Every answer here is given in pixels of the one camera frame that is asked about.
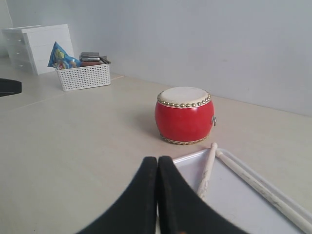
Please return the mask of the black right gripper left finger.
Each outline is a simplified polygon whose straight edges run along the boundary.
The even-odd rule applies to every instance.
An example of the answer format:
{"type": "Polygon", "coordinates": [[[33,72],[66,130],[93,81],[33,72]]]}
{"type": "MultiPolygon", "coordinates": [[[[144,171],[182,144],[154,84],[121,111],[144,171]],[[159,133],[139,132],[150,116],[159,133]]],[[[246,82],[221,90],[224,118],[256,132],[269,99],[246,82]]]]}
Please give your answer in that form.
{"type": "Polygon", "coordinates": [[[132,181],[101,216],[80,234],[154,234],[157,159],[145,157],[132,181]]]}

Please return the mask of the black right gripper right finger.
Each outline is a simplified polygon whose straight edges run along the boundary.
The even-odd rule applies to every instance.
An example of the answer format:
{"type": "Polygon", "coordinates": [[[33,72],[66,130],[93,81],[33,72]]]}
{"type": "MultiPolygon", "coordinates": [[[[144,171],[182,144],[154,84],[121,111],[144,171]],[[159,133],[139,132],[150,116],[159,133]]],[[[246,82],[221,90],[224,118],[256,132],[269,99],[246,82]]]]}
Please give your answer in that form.
{"type": "Polygon", "coordinates": [[[162,234],[245,234],[207,205],[169,156],[158,159],[157,202],[162,234]]]}

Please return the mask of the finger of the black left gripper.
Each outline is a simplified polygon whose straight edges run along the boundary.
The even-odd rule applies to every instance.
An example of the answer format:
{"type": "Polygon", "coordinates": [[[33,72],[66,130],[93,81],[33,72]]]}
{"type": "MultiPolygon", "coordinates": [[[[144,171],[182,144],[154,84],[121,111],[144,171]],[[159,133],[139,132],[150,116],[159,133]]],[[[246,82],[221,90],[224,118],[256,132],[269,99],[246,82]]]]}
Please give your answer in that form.
{"type": "Polygon", "coordinates": [[[22,92],[22,83],[17,80],[0,78],[0,97],[19,94],[22,92]]]}

